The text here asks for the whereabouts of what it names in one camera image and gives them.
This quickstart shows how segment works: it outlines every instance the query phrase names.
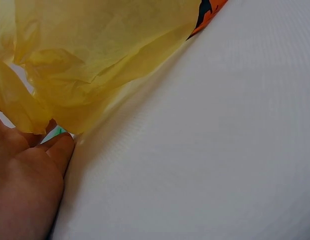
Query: white mattress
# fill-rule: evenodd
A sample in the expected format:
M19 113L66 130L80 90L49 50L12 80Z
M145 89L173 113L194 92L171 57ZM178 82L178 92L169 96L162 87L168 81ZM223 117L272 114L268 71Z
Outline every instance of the white mattress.
M310 0L229 0L77 145L54 240L310 239Z

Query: yellow tissue paper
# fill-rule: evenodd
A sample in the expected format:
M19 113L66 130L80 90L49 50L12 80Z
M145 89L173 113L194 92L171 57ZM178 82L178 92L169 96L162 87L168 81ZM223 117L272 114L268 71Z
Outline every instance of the yellow tissue paper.
M201 0L0 0L0 111L79 134L194 30ZM10 64L25 69L29 93Z

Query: orange object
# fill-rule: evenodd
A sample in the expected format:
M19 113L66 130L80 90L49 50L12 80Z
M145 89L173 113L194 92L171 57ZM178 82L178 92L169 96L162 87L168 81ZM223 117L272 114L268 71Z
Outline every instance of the orange object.
M204 29L228 0L202 0L199 7L198 22L191 36Z

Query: hand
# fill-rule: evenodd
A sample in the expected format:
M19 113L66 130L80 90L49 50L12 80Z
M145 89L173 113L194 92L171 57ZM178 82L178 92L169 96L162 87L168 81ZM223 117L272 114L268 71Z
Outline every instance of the hand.
M39 144L43 137L0 120L0 240L44 239L54 220L74 142L63 133Z

